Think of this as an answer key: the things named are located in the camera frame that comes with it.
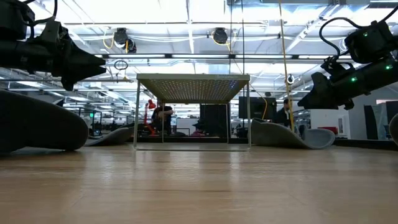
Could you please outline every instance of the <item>ceiling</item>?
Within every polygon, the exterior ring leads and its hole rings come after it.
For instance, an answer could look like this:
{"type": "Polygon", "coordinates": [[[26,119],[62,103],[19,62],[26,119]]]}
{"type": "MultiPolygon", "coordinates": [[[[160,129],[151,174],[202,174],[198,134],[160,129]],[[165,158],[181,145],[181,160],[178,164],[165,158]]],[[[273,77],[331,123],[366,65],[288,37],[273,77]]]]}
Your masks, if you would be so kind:
{"type": "MultiPolygon", "coordinates": [[[[79,48],[96,55],[125,54],[112,42],[117,28],[127,28],[127,34],[137,46],[137,54],[159,54],[156,58],[125,59],[129,67],[120,72],[114,68],[114,59],[107,59],[108,72],[81,82],[75,88],[86,92],[67,93],[61,91],[59,82],[40,82],[39,87],[26,83],[2,83],[3,88],[50,88],[62,96],[88,99],[92,103],[130,103],[135,102],[135,77],[137,73],[202,73],[252,75],[251,85],[261,90],[283,90],[285,88],[285,67],[280,28],[278,1],[265,0],[58,0],[57,20],[68,28],[79,48]],[[218,45],[211,38],[215,28],[222,27],[229,36],[228,45],[218,45]],[[237,54],[255,55],[242,59],[195,58],[199,54],[237,54]],[[162,58],[164,54],[189,54],[185,58],[162,58]],[[259,58],[273,55],[269,59],[259,58]],[[113,89],[116,94],[108,96],[95,89],[113,89]]],[[[284,44],[287,55],[300,55],[287,61],[287,73],[296,78],[298,90],[309,90],[313,72],[321,71],[323,57],[335,54],[335,49],[319,38],[319,29],[325,21],[334,17],[348,17],[360,25],[368,25],[380,20],[398,1],[370,0],[285,0],[282,1],[284,20],[284,44]]],[[[29,6],[37,19],[52,14],[53,0],[36,1],[29,6]]],[[[387,23],[391,31],[398,32],[398,13],[387,23]]],[[[43,31],[44,25],[35,27],[35,34],[43,31]]],[[[344,38],[354,27],[345,21],[335,21],[323,30],[323,35],[345,49],[344,38]]],[[[1,72],[3,78],[53,79],[44,73],[27,76],[26,72],[1,72]]],[[[297,93],[295,99],[303,97],[297,93]]],[[[274,96],[283,98],[282,93],[274,96]]],[[[152,97],[141,95],[141,107],[152,97]]],[[[71,102],[86,103],[72,98],[71,102]]]]}

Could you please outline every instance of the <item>shelf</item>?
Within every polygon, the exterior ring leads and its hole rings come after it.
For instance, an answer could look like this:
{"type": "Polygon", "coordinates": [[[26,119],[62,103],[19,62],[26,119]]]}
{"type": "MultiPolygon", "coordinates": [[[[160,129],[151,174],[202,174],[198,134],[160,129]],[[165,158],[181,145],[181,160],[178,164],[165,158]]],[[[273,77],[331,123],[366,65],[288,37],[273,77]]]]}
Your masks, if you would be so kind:
{"type": "Polygon", "coordinates": [[[137,74],[137,80],[166,103],[227,104],[250,75],[137,74]]]}

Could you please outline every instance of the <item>person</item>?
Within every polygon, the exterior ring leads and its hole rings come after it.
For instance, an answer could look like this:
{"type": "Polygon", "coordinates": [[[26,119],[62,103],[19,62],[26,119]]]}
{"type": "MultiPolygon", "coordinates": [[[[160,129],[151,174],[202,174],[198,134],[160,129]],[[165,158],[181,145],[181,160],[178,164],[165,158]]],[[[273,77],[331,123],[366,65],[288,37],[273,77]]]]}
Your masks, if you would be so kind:
{"type": "Polygon", "coordinates": [[[154,127],[157,131],[162,130],[162,120],[164,120],[164,130],[167,134],[171,134],[173,113],[173,108],[171,106],[166,106],[163,105],[163,103],[159,103],[159,106],[154,110],[154,113],[152,114],[152,123],[154,124],[154,127]]]}
{"type": "Polygon", "coordinates": [[[290,126],[290,113],[289,113],[290,111],[289,111],[289,109],[290,109],[289,100],[285,99],[284,107],[276,113],[274,122],[277,124],[281,124],[285,127],[289,127],[290,126]]]}

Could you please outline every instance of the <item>black monitor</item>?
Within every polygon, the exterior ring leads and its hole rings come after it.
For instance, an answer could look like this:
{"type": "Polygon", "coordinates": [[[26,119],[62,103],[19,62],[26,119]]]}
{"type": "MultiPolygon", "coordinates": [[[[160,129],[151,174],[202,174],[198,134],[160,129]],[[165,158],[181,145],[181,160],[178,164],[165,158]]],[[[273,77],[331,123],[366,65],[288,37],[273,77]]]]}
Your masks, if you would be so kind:
{"type": "MultiPolygon", "coordinates": [[[[247,97],[240,96],[239,97],[239,118],[246,119],[248,118],[248,102],[247,97]]],[[[264,97],[267,100],[267,111],[264,115],[264,119],[272,120],[276,116],[276,99],[270,97],[264,97]]],[[[260,118],[264,114],[264,110],[266,109],[266,102],[261,97],[250,97],[250,117],[251,118],[260,118]]]]}

